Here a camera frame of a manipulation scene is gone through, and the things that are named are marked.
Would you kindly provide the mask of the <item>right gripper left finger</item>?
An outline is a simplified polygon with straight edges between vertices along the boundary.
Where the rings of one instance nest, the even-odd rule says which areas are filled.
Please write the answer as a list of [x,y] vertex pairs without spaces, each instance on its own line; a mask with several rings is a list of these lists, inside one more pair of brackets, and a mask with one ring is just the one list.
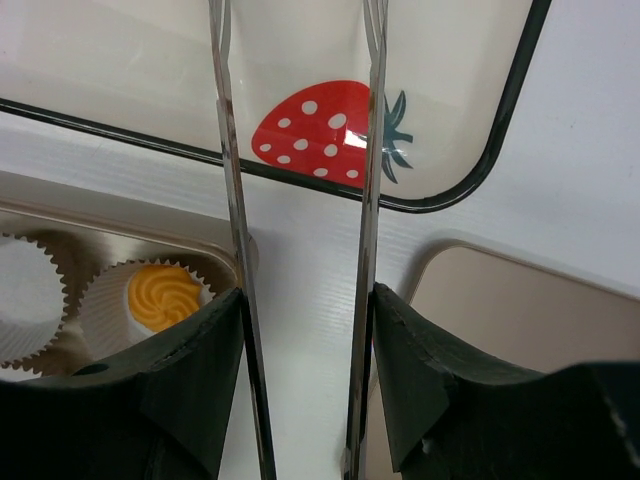
[[234,289],[71,376],[2,382],[2,478],[217,478],[242,351]]

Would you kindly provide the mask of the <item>gold tin lid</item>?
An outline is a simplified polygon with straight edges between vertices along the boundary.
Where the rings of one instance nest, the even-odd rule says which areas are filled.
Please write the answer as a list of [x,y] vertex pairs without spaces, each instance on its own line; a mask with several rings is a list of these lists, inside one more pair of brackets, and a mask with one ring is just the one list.
[[[639,365],[639,302],[468,244],[441,245],[378,284],[422,317],[479,350],[540,373],[594,361]],[[368,476],[405,479],[392,467],[379,376],[372,395]]]

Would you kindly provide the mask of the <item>metal serving tongs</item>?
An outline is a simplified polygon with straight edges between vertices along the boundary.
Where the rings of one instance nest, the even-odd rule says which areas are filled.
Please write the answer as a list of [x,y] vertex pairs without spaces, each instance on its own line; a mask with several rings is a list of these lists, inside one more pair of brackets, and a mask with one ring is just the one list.
[[[388,4],[385,1],[366,1],[363,8],[371,60],[370,94],[342,473],[345,479],[363,479],[366,476],[366,434],[375,313],[374,283],[384,150]],[[231,232],[235,248],[236,274],[240,285],[241,319],[260,475],[264,479],[274,479],[277,476],[276,458],[260,338],[252,255],[249,250],[249,233],[233,110],[231,75],[228,66],[231,40],[230,2],[209,2],[208,19],[217,90],[217,119]]]

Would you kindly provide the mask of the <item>orange cookie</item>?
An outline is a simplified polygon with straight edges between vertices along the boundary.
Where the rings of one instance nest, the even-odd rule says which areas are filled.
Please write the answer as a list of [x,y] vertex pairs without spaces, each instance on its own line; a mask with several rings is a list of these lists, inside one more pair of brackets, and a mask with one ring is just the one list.
[[134,322],[158,333],[195,313],[201,291],[201,284],[182,267],[148,265],[130,278],[127,307]]

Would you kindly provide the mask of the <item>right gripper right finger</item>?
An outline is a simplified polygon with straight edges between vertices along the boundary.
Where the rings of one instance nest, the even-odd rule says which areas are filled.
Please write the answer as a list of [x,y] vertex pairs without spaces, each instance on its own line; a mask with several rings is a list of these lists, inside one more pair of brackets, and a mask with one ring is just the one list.
[[639,365],[540,373],[464,342],[374,287],[393,470],[405,479],[635,479]]

